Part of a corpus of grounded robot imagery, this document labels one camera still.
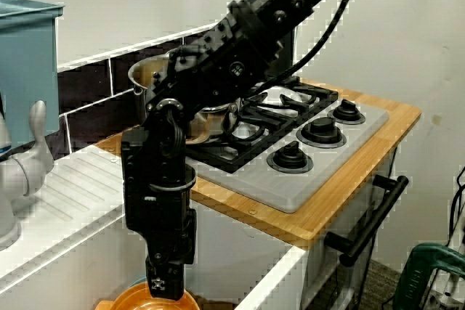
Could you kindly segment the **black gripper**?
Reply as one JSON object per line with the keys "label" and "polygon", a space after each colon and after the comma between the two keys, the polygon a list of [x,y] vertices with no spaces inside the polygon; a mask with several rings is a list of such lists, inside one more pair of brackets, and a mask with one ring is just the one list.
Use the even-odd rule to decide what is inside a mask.
{"label": "black gripper", "polygon": [[152,298],[178,301],[185,292],[184,264],[195,255],[197,214],[190,192],[153,191],[147,185],[124,185],[126,226],[147,245],[147,286]]}

